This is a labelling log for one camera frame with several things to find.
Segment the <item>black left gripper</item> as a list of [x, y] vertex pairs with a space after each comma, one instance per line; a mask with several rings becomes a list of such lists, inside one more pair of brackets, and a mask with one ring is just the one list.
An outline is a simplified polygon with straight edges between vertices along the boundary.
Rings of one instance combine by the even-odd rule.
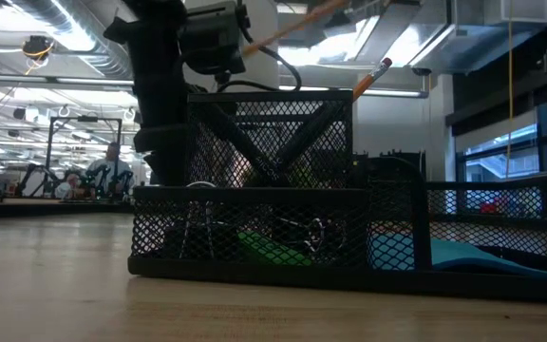
[[104, 37], [126, 45], [141, 129], [135, 148], [160, 185], [185, 184], [187, 86], [179, 66], [178, 29], [186, 23], [181, 0], [122, 0], [135, 14], [115, 17]]

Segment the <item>black pen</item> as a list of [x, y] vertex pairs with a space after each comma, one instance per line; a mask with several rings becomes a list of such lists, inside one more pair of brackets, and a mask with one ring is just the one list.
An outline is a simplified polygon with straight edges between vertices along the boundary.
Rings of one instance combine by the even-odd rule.
[[238, 128], [218, 104], [207, 104], [197, 118], [221, 140], [229, 141], [252, 165], [255, 174], [244, 183], [245, 187], [289, 187], [286, 176]]
[[278, 186], [288, 187], [290, 181], [285, 172], [338, 117], [344, 118], [349, 109], [348, 102], [326, 102], [319, 105], [292, 135], [291, 139], [278, 150], [273, 161], [272, 176], [252, 176], [245, 187]]

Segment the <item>black mesh desk organizer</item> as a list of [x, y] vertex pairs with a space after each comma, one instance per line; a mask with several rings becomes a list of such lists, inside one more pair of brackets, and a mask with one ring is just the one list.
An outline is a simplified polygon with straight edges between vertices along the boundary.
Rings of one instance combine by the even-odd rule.
[[[393, 156], [360, 159], [341, 189], [147, 186], [135, 192], [135, 218], [127, 268], [134, 276], [246, 283], [392, 294], [547, 302], [547, 279], [515, 275], [437, 272], [430, 240], [464, 242], [520, 265], [547, 271], [547, 173], [496, 182], [428, 181]], [[219, 218], [237, 233], [256, 231], [300, 252], [311, 266], [245, 261], [162, 258], [163, 229], [175, 203], [213, 201]], [[508, 206], [484, 215], [485, 202]], [[337, 255], [310, 256], [298, 249], [299, 224], [331, 218], [346, 224]], [[412, 238], [413, 271], [375, 270], [368, 239], [382, 234]]]

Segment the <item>orange pencil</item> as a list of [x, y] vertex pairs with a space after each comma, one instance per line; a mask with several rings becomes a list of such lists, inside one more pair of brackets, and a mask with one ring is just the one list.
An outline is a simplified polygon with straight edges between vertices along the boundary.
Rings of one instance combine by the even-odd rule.
[[285, 28], [279, 29], [278, 31], [272, 33], [270, 36], [268, 36], [265, 39], [262, 39], [260, 41], [255, 41], [254, 43], [250, 43], [248, 46], [244, 47], [241, 51], [242, 57], [248, 57], [250, 55], [253, 55], [259, 51], [260, 48], [266, 47], [272, 43], [275, 43], [279, 39], [289, 35], [290, 33], [302, 29], [307, 24], [311, 24], [312, 22], [315, 22], [325, 15], [328, 15], [330, 13], [333, 13], [336, 10], [341, 9], [344, 7], [350, 0], [328, 0], [323, 5], [320, 5], [313, 9], [311, 12], [307, 13], [300, 21], [291, 24]]
[[392, 60], [384, 58], [376, 68], [372, 69], [352, 90], [352, 100], [356, 102], [368, 88], [382, 75], [384, 75], [390, 66]]

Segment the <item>green binder clip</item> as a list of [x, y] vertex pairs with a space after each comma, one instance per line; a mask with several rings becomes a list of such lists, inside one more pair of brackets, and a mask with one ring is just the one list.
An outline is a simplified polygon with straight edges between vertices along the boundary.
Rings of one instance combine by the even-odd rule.
[[244, 260], [267, 265], [311, 266], [312, 260], [256, 231], [237, 234]]

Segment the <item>blue sticky note pad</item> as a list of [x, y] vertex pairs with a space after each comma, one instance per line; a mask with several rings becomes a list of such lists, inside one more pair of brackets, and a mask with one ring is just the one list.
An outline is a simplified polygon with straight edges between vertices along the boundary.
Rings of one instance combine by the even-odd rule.
[[[368, 264], [375, 270], [413, 271], [414, 248], [411, 237], [382, 234], [368, 239]], [[520, 265], [486, 253], [464, 242], [430, 240], [432, 268], [437, 272], [480, 273], [547, 279], [547, 271]]]

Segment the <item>person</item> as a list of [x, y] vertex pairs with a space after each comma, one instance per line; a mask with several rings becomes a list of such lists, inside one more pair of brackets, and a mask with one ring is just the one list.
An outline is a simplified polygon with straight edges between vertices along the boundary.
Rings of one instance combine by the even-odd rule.
[[80, 185], [80, 176], [75, 173], [69, 173], [56, 187], [54, 196], [59, 200], [78, 200], [84, 194], [84, 190]]
[[134, 172], [130, 165], [120, 158], [121, 148], [117, 142], [108, 145], [105, 156], [93, 161], [84, 175], [102, 185], [104, 191], [114, 196], [127, 193], [134, 184]]

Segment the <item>black binder clip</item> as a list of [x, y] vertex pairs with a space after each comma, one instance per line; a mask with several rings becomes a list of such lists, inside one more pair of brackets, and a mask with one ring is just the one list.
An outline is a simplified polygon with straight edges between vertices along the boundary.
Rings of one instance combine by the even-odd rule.
[[314, 257], [337, 255], [347, 241], [346, 224], [333, 218], [312, 218], [299, 224], [298, 249]]
[[234, 262], [243, 258], [236, 227], [213, 201], [175, 203], [163, 229], [162, 258]]

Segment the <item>black background table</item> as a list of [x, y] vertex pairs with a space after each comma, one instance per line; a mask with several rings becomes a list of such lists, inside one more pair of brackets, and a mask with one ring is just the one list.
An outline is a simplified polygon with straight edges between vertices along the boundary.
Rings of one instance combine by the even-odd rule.
[[40, 198], [0, 198], [0, 219], [93, 213], [132, 214], [128, 203], [108, 201], [61, 201]]

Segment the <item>black metal frame stand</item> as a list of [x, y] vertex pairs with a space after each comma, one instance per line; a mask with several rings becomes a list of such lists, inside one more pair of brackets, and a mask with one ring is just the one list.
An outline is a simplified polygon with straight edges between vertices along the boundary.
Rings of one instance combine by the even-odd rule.
[[87, 170], [85, 172], [85, 176], [81, 176], [81, 179], [83, 180], [85, 184], [85, 195], [90, 195], [91, 200], [101, 200], [101, 199], [108, 199], [109, 202], [112, 202], [112, 199], [109, 197], [110, 194], [114, 193], [116, 190], [117, 184], [118, 184], [118, 172], [119, 172], [119, 159], [120, 159], [120, 153], [121, 153], [121, 137], [122, 137], [122, 128], [123, 128], [123, 120], [122, 119], [114, 119], [114, 118], [99, 118], [97, 116], [89, 116], [89, 115], [80, 115], [78, 117], [51, 117], [50, 118], [50, 124], [49, 124], [49, 131], [48, 131], [48, 140], [47, 140], [47, 157], [46, 162], [43, 165], [45, 171], [50, 171], [50, 162], [51, 162], [51, 150], [53, 147], [53, 137], [54, 135], [63, 127], [66, 126], [66, 124], [70, 121], [77, 121], [82, 123], [98, 123], [98, 122], [106, 122], [109, 123], [116, 123], [118, 125], [118, 128], [113, 130], [113, 132], [116, 134], [116, 144], [117, 144], [117, 152], [114, 154], [114, 161], [113, 161], [113, 177], [112, 182], [107, 182], [107, 172], [109, 168], [106, 164], [103, 164], [99, 166], [98, 168], [94, 170]]

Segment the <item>wide silver ceiling duct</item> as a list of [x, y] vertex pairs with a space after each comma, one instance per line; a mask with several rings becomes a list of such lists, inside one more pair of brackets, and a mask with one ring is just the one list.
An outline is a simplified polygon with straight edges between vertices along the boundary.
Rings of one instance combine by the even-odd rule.
[[438, 73], [479, 70], [547, 27], [547, 0], [425, 0], [434, 28], [408, 63]]

